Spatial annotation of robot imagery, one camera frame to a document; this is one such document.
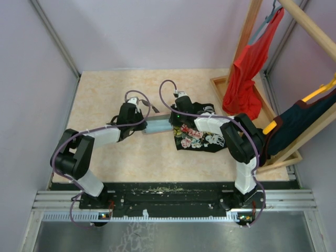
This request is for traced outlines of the thin-framed sunglasses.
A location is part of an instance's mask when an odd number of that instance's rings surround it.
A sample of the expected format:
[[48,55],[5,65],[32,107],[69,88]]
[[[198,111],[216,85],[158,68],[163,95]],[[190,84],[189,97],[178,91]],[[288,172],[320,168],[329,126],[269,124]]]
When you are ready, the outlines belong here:
[[144,100],[144,99],[140,99],[140,102],[141,102],[144,106],[148,107],[149,111],[154,111],[154,113],[159,113],[159,112],[160,112],[160,111],[159,111],[153,104],[151,104],[150,102],[147,102],[147,101]]

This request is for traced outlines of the pink glasses case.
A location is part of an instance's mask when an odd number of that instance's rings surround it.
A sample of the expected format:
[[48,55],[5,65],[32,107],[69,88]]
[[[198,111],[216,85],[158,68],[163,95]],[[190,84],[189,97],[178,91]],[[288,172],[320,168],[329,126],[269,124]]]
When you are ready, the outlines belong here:
[[170,113],[155,113],[150,115],[146,120],[147,126],[142,133],[155,134],[172,131],[173,126],[169,122],[170,116]]

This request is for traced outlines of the light blue cleaning cloth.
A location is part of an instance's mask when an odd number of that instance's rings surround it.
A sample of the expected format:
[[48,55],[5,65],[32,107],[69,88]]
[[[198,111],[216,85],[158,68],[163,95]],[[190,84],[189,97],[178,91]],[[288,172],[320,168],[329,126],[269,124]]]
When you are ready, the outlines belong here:
[[173,127],[168,120],[153,120],[153,121],[147,121],[145,133],[147,134],[161,133],[171,131],[172,129]]

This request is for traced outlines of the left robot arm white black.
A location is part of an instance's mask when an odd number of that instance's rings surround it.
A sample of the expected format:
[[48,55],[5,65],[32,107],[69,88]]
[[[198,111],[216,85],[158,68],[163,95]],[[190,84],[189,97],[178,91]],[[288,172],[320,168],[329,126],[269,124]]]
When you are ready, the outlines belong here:
[[89,166],[94,149],[123,141],[131,132],[142,131],[146,121],[141,109],[130,101],[122,104],[117,121],[103,127],[78,132],[67,129],[50,159],[53,171],[74,182],[82,192],[91,196],[98,208],[108,205],[109,195],[104,184],[91,172]]

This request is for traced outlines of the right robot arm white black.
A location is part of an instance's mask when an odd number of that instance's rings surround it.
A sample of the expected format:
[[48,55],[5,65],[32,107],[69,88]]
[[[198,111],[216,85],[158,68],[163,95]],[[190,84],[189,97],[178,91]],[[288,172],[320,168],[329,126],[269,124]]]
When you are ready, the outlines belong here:
[[212,104],[192,102],[184,92],[175,94],[171,110],[170,124],[177,149],[212,153],[228,149],[236,161],[235,203],[242,208],[249,206],[253,202],[251,192],[257,185],[259,154],[265,144],[261,130],[244,113],[220,117]]

